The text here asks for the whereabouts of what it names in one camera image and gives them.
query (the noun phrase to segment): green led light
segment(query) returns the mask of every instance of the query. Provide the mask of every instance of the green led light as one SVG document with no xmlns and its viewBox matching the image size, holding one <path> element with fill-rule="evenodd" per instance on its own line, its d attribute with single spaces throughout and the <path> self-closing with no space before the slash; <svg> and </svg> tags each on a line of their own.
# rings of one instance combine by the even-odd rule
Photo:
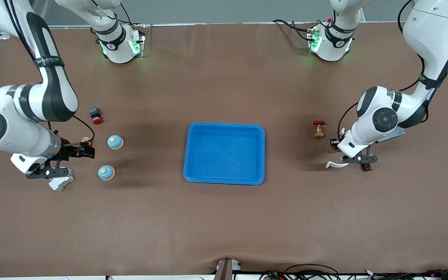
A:
<svg viewBox="0 0 448 280">
<path fill-rule="evenodd" d="M 350 43 L 352 43 L 352 39 L 350 39 L 347 43 L 347 48 L 345 49 L 345 53 L 348 52 L 348 49 L 350 48 Z"/>
<path fill-rule="evenodd" d="M 131 41 L 131 40 L 129 40 L 129 43 L 130 43 L 132 52 L 135 54 L 139 53 L 139 44 L 136 43 L 135 41 Z"/>
<path fill-rule="evenodd" d="M 100 41 L 100 46 L 101 46 L 101 49 L 103 50 L 103 54 L 107 55 L 107 52 L 105 51 L 105 46 L 103 46 L 103 43 L 101 43 L 101 41 Z"/>
<path fill-rule="evenodd" d="M 314 40 L 314 42 L 312 42 L 311 50 L 312 50 L 313 52 L 318 51 L 320 42 L 322 42 L 322 37 L 321 37 L 321 36 L 318 36 L 318 37 Z"/>
</svg>

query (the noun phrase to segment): white robotic arm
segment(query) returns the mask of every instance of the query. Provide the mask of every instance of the white robotic arm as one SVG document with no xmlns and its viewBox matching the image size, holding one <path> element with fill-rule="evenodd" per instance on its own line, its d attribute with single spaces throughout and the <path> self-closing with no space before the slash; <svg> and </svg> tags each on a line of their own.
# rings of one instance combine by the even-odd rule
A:
<svg viewBox="0 0 448 280">
<path fill-rule="evenodd" d="M 114 63 L 126 63 L 143 55 L 144 34 L 127 24 L 120 24 L 111 11 L 121 0 L 55 0 L 91 25 L 105 57 Z"/>
<path fill-rule="evenodd" d="M 14 165 L 27 177 L 36 178 L 38 168 L 51 160 L 94 158 L 94 149 L 77 149 L 38 123 L 67 121 L 78 108 L 77 96 L 45 21 L 34 13 L 28 0 L 0 0 L 0 30 L 22 39 L 42 76 L 41 83 L 0 88 L 0 150 L 13 153 Z M 71 172 L 69 168 L 57 171 L 62 176 Z"/>
<path fill-rule="evenodd" d="M 361 151 L 386 139 L 397 126 L 405 129 L 422 122 L 428 105 L 448 69 L 448 0 L 419 0 L 404 26 L 404 39 L 425 62 L 413 94 L 372 87 L 360 98 L 359 120 L 337 148 L 346 163 L 358 162 Z"/>
<path fill-rule="evenodd" d="M 331 0 L 333 18 L 330 22 L 321 22 L 310 34 L 309 49 L 320 59 L 336 61 L 348 51 L 352 35 L 362 18 L 362 10 L 366 4 L 374 0 Z"/>
</svg>

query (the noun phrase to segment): brown tabletop mat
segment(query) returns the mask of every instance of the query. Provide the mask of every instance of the brown tabletop mat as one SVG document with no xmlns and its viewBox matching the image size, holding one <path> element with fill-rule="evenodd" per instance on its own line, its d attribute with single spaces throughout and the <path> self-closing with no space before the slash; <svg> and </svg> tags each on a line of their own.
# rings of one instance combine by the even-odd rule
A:
<svg viewBox="0 0 448 280">
<path fill-rule="evenodd" d="M 366 23 L 339 62 L 308 55 L 276 25 L 155 27 L 145 58 L 115 65 L 89 30 L 54 30 L 92 123 L 96 159 L 72 159 L 76 180 L 54 192 L 0 151 L 0 277 L 210 273 L 232 257 L 243 270 L 314 262 L 341 272 L 448 269 L 448 78 L 430 120 L 375 145 L 373 172 L 325 170 L 341 114 L 373 85 L 399 89 L 420 72 L 395 23 Z M 18 39 L 0 42 L 0 86 L 39 82 Z M 313 120 L 327 122 L 323 140 Z M 348 114 L 345 126 L 355 121 Z M 182 169 L 193 122 L 259 124 L 260 186 L 189 183 Z M 71 142 L 89 136 L 53 123 Z M 107 137 L 125 139 L 120 150 Z M 101 181 L 101 165 L 117 175 Z"/>
</svg>

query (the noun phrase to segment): gray floor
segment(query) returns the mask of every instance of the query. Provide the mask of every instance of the gray floor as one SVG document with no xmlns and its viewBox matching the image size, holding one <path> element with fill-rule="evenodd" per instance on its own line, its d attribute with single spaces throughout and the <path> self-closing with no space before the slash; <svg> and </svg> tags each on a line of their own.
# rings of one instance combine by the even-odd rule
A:
<svg viewBox="0 0 448 280">
<path fill-rule="evenodd" d="M 406 0 L 378 0 L 364 7 L 367 21 L 396 21 Z M 245 23 L 286 21 L 316 21 L 331 16 L 329 0 L 123 0 L 133 23 Z M 403 12 L 407 18 L 413 3 Z M 33 4 L 37 14 L 51 27 L 86 25 L 76 14 L 57 5 L 54 0 Z M 119 7 L 114 11 L 127 19 Z"/>
</svg>

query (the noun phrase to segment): plastic tray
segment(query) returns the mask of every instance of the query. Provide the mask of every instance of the plastic tray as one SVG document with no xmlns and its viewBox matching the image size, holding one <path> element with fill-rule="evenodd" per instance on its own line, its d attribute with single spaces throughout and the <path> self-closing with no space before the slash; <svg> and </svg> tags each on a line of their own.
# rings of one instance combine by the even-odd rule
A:
<svg viewBox="0 0 448 280">
<path fill-rule="evenodd" d="M 254 124 L 195 122 L 184 177 L 190 182 L 258 185 L 265 176 L 265 131 Z"/>
</svg>

